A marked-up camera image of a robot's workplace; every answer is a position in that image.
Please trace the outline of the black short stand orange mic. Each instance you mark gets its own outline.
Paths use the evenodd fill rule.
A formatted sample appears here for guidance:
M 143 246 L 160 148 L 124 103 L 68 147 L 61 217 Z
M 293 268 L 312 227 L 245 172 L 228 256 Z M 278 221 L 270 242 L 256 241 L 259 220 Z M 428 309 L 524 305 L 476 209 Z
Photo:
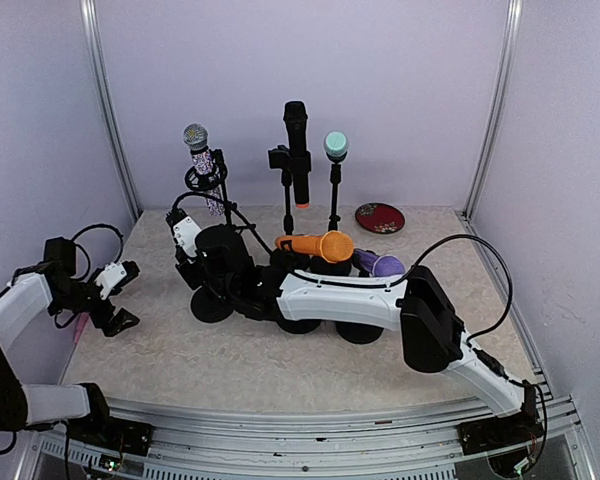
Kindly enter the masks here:
M 276 324 L 285 332 L 293 335 L 305 335 L 315 331 L 322 319 L 316 306 L 311 306 L 320 293 L 311 280 L 298 278 L 296 273 L 304 275 L 309 272 L 311 256 L 275 249 L 270 257 L 271 265 L 282 271 L 279 285 L 281 291 L 276 306 L 279 315 Z

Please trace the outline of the black short stand purple mic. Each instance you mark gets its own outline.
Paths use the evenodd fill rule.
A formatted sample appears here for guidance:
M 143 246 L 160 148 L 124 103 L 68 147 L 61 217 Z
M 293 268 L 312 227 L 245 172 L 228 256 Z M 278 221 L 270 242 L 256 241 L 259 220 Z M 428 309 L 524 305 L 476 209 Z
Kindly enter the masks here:
M 384 329 L 379 326 L 360 324 L 356 322 L 337 321 L 336 331 L 347 342 L 355 345 L 367 345 L 377 341 Z

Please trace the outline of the purple microphone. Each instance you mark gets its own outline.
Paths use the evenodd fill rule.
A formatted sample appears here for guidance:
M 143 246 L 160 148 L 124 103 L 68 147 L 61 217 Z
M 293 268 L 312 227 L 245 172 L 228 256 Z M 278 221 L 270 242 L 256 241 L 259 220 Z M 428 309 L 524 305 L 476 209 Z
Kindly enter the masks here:
M 355 248 L 352 265 L 359 271 L 360 277 L 390 277 L 404 275 L 406 268 L 393 255 L 378 255 L 371 250 Z

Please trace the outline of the pink microphone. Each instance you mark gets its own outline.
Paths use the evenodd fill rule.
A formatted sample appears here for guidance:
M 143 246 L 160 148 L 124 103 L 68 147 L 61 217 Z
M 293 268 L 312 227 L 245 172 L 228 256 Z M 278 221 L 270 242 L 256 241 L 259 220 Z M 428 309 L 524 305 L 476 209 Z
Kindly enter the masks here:
M 74 344 L 77 345 L 80 341 L 80 338 L 89 322 L 89 315 L 87 313 L 82 313 L 77 317 L 75 323 L 74 330 Z

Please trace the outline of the black tripod microphone stand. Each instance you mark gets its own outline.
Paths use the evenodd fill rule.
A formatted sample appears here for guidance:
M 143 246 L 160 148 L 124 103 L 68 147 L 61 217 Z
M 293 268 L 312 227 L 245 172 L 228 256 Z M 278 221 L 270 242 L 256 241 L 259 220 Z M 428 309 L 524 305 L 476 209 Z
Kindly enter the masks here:
M 249 222 L 238 210 L 237 204 L 229 199 L 227 178 L 228 167 L 221 149 L 206 148 L 191 154 L 192 166 L 184 176 L 184 183 L 191 192 L 201 194 L 207 201 L 212 215 L 223 215 L 226 223 L 233 224 L 233 215 L 241 222 L 236 229 L 239 233 L 245 230 L 254 234 L 255 225 Z

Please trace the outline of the black tall round-base stand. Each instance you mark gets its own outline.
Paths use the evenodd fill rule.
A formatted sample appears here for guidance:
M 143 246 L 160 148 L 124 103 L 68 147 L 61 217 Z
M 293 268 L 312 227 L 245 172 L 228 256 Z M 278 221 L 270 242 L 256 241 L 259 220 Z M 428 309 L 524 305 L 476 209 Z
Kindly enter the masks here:
M 284 233 L 289 236 L 294 232 L 294 218 L 291 212 L 291 190 L 300 193 L 300 205 L 307 207 L 309 203 L 309 172 L 311 171 L 311 156 L 305 152 L 293 156 L 288 147 L 278 145 L 268 151 L 269 168 L 281 171 L 281 184 L 284 189 Z

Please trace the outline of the rhinestone silver-head microphone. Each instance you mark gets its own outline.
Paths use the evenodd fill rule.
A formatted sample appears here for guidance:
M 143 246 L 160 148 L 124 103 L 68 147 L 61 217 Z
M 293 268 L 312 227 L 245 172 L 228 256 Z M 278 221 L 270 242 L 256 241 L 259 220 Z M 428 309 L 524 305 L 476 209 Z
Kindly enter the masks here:
M 205 194 L 211 215 L 226 215 L 223 201 L 226 199 L 227 169 L 222 151 L 209 147 L 208 132 L 198 123 L 190 124 L 184 129 L 183 141 L 192 161 L 192 166 L 184 177 L 186 187 L 192 192 Z

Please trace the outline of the teal head microphone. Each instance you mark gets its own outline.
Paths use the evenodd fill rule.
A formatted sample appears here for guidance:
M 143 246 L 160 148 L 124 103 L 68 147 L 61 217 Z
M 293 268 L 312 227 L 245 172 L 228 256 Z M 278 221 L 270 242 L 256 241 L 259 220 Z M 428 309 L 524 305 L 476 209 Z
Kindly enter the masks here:
M 341 131 L 330 131 L 323 140 L 327 158 L 334 164 L 343 162 L 348 154 L 349 140 Z

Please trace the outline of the black microphone orange end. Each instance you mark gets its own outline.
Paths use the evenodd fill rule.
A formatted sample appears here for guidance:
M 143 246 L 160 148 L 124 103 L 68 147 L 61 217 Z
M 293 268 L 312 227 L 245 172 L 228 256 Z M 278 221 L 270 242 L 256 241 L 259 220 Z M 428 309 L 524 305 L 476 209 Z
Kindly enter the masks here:
M 299 100 L 287 102 L 284 106 L 283 121 L 288 137 L 289 169 L 292 174 L 295 203 L 298 208 L 307 208 L 310 203 L 311 155 L 307 150 L 308 115 L 304 103 Z

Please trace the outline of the red floral plate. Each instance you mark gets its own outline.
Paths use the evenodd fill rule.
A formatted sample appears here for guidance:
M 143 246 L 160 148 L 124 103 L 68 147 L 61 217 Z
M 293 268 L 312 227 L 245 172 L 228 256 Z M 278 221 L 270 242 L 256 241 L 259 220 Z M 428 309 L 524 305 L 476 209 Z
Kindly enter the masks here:
M 358 207 L 354 214 L 357 224 L 376 234 L 397 233 L 405 226 L 403 213 L 385 203 L 366 203 Z

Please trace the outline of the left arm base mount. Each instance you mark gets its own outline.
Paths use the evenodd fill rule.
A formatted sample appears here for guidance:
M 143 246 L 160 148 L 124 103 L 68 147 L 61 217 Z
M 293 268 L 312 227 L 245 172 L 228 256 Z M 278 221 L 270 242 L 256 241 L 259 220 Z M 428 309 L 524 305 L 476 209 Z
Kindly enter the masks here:
M 147 457 L 154 426 L 139 421 L 110 417 L 102 424 L 75 433 L 73 438 L 85 444 Z

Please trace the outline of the aluminium front rail frame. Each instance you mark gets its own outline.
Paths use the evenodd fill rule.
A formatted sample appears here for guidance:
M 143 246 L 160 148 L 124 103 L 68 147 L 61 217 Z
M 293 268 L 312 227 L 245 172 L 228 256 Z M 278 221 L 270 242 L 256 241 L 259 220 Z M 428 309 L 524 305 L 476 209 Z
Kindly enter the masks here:
M 477 399 L 393 410 L 235 413 L 113 399 L 115 416 L 154 427 L 127 479 L 451 479 L 463 461 L 458 426 L 489 414 Z

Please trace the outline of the aluminium corner post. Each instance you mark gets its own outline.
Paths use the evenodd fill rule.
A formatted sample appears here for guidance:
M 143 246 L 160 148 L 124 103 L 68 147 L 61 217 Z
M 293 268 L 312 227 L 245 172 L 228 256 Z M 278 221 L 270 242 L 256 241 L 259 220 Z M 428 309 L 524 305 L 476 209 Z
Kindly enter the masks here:
M 467 223 L 471 223 L 475 217 L 481 195 L 486 185 L 488 170 L 491 165 L 502 117 L 505 110 L 508 86 L 511 78 L 511 72 L 513 70 L 516 47 L 518 43 L 523 5 L 523 0 L 510 0 L 508 2 L 507 17 L 505 21 L 494 92 L 480 147 L 478 163 L 466 202 L 462 210 L 462 216 Z
M 137 222 L 142 215 L 143 210 L 135 182 L 132 178 L 131 169 L 126 158 L 118 121 L 115 114 L 114 102 L 108 82 L 104 50 L 98 25 L 96 2 L 93 0 L 81 0 L 79 5 L 100 109 L 113 155 L 114 168 L 121 184 L 123 197 L 129 211 L 129 215 L 134 222 Z

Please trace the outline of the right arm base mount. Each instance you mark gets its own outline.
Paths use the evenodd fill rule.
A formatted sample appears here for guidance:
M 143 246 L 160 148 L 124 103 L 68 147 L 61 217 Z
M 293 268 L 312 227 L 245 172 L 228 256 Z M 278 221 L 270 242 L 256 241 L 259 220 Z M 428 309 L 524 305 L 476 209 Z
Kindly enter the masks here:
M 489 452 L 539 439 L 544 435 L 543 423 L 536 414 L 519 412 L 507 417 L 489 417 L 463 422 L 457 432 L 464 455 Z

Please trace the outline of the right aluminium corner post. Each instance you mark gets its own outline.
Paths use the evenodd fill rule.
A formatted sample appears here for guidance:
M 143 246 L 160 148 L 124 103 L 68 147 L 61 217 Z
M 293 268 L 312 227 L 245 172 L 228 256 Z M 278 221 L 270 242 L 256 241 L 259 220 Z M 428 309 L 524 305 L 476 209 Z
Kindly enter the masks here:
M 478 163 L 466 202 L 462 210 L 462 216 L 467 223 L 471 223 L 475 217 L 481 195 L 486 185 L 488 170 L 491 165 L 502 117 L 505 110 L 508 86 L 511 78 L 511 72 L 513 70 L 516 47 L 518 43 L 523 5 L 523 0 L 510 0 L 508 2 L 507 17 L 505 21 L 494 92 L 480 147 Z

